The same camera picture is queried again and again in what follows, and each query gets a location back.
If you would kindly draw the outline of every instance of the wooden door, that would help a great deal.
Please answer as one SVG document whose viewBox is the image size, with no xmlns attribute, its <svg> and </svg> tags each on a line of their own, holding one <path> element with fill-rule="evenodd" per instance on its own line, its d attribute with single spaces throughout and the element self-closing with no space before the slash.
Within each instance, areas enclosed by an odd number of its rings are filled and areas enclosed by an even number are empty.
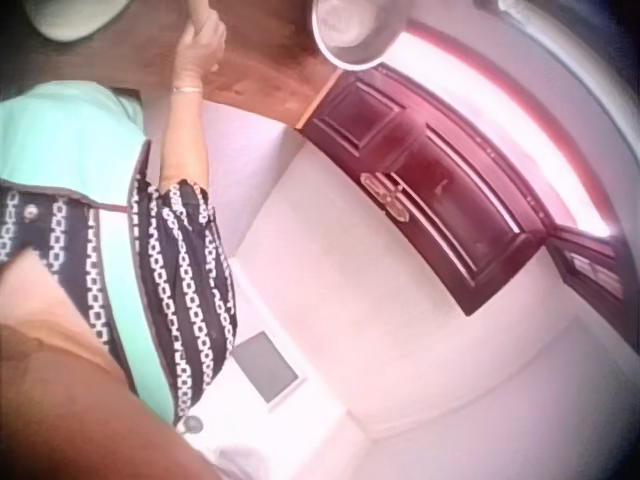
<svg viewBox="0 0 640 480">
<path fill-rule="evenodd" d="M 542 244 L 531 197 L 495 151 L 391 71 L 343 75 L 303 133 L 387 209 L 467 315 Z"/>
</svg>

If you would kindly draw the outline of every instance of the patterned blouse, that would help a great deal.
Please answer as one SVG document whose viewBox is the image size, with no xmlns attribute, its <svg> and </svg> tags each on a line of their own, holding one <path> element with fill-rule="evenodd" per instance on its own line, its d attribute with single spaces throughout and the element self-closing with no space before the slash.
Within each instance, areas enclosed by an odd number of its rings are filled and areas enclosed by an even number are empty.
<svg viewBox="0 0 640 480">
<path fill-rule="evenodd" d="M 166 193 L 138 176 L 131 199 L 146 304 L 169 373 L 176 421 L 222 369 L 237 330 L 234 287 L 207 192 Z M 0 267 L 32 248 L 109 350 L 135 393 L 97 246 L 97 212 L 82 201 L 0 186 Z"/>
</svg>

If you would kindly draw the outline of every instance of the wooden floor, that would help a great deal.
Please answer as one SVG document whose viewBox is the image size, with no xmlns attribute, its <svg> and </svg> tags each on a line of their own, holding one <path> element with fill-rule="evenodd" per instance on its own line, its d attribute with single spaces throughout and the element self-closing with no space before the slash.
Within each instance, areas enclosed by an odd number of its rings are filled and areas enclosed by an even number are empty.
<svg viewBox="0 0 640 480">
<path fill-rule="evenodd" d="M 308 28 L 309 0 L 210 3 L 227 24 L 228 40 L 220 70 L 207 78 L 205 97 L 295 126 L 336 72 Z M 2 7 L 3 16 L 11 16 L 3 18 L 0 33 L 4 96 L 50 80 L 168 92 L 186 0 L 133 0 L 110 25 L 67 45 L 41 37 L 16 5 Z"/>
</svg>

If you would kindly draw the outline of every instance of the door handle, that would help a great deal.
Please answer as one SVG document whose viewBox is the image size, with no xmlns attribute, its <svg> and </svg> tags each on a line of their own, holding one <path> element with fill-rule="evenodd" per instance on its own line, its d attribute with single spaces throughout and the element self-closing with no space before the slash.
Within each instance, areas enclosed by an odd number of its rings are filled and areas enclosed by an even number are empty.
<svg viewBox="0 0 640 480">
<path fill-rule="evenodd" d="M 375 197 L 384 207 L 400 223 L 407 223 L 411 218 L 409 212 L 400 203 L 397 198 L 402 188 L 389 191 L 376 177 L 370 173 L 360 175 L 360 183 L 366 188 L 371 195 Z"/>
</svg>

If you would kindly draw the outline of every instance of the woman's hand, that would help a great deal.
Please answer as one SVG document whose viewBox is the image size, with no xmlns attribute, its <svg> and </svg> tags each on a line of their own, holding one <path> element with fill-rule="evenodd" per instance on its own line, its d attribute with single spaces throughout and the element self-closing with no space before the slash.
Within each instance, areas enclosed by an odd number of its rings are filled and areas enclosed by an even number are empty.
<svg viewBox="0 0 640 480">
<path fill-rule="evenodd" d="M 217 69 L 224 54 L 226 37 L 227 28 L 215 10 L 210 10 L 209 18 L 199 33 L 189 22 L 176 50 L 173 86 L 201 87 L 202 78 Z"/>
</svg>

